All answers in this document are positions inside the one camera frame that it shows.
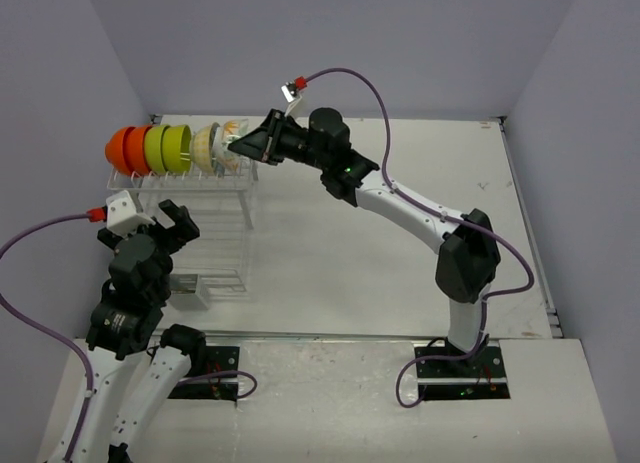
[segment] bowl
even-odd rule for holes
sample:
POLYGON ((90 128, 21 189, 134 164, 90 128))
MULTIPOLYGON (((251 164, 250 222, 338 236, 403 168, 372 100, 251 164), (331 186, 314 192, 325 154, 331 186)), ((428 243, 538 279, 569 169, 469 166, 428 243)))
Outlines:
POLYGON ((218 132, 222 132, 218 123, 199 130, 191 141, 191 160, 203 172, 213 174, 213 141, 218 132))
POLYGON ((162 140, 169 125, 154 126, 144 135, 144 157, 151 171, 164 175, 167 167, 162 159, 162 140))
POLYGON ((229 120, 222 128, 221 138, 216 138, 213 143, 213 157, 220 168, 218 173, 224 176, 224 172, 238 173, 240 170, 240 155, 229 151, 229 143, 247 134, 249 120, 229 120))
POLYGON ((107 157, 107 161, 109 161, 116 170, 127 176, 131 176, 133 168, 125 157, 125 140, 134 128, 133 126, 120 128, 104 147, 104 155, 107 157))
POLYGON ((190 143, 191 130, 187 125, 167 128, 162 137, 162 161, 167 171, 184 173, 191 169, 190 143))
POLYGON ((124 141, 124 156, 129 166, 141 176, 151 171, 144 156, 144 137, 152 126, 134 128, 124 141))

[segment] lavender wall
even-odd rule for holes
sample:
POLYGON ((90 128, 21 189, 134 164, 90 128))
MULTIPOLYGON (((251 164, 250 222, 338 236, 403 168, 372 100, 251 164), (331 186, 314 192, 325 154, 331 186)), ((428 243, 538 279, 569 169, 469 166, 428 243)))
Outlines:
MULTIPOLYGON (((280 85, 362 70, 395 117, 506 114, 572 0, 92 0, 150 111, 266 114, 280 85)), ((330 77, 310 106, 375 115, 330 77)))
POLYGON ((640 0, 575 0, 507 120, 566 334, 621 462, 638 461, 640 0))
MULTIPOLYGON (((103 146, 145 121, 89 0, 0 0, 0 241, 103 204, 103 146)), ((0 288, 28 315, 83 334, 108 253, 69 223, 11 250, 0 288)), ((67 350, 0 310, 0 460, 35 461, 67 350)))

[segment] red connector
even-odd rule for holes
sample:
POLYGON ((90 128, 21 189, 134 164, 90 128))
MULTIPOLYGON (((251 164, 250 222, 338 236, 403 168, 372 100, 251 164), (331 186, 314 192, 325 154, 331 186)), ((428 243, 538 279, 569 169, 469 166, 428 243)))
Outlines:
POLYGON ((107 221, 107 207, 103 206, 101 208, 93 208, 87 211, 89 215, 89 221, 91 223, 95 223, 97 221, 107 221))
POLYGON ((307 87, 307 80, 304 78, 304 76, 299 76, 298 78, 293 80, 293 82, 295 83, 298 91, 304 90, 307 87))

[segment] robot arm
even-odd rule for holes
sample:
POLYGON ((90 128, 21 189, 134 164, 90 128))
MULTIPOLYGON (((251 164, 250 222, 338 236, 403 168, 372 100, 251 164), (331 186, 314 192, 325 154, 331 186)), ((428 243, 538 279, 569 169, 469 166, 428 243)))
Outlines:
POLYGON ((204 355, 201 332, 180 325, 166 330, 156 355, 159 367, 150 367, 141 387, 121 409, 127 386, 171 294, 171 255, 200 236, 185 207, 171 200, 159 207, 173 226, 165 228, 144 214, 128 191, 107 199, 107 225, 98 232, 98 239, 113 250, 114 258, 86 338, 93 394, 87 394, 82 385, 49 463, 128 463, 128 448, 138 441, 175 384, 197 368, 204 355))
POLYGON ((395 180, 389 187, 380 167, 355 151, 349 137, 342 115, 332 108, 314 110, 308 128, 274 109, 257 129, 231 143, 229 150, 271 165, 289 158, 317 168, 332 196, 377 213, 423 241, 438 255, 436 283, 450 300, 448 348, 452 354, 470 351, 481 329, 480 301, 500 262, 497 245, 477 231, 421 211, 396 190, 440 213, 491 230, 489 218, 479 210, 464 214, 445 208, 395 180))

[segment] yellow-green bowl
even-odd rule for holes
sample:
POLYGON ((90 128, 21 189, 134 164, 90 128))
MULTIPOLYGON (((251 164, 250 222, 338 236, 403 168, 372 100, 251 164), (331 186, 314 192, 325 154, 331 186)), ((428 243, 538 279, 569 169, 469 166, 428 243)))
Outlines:
POLYGON ((162 159, 162 140, 169 125, 154 126, 144 135, 144 157, 151 171, 164 175, 167 167, 162 159))
POLYGON ((191 130, 187 125, 170 126, 162 137, 162 161, 167 171, 184 173, 191 169, 191 130))

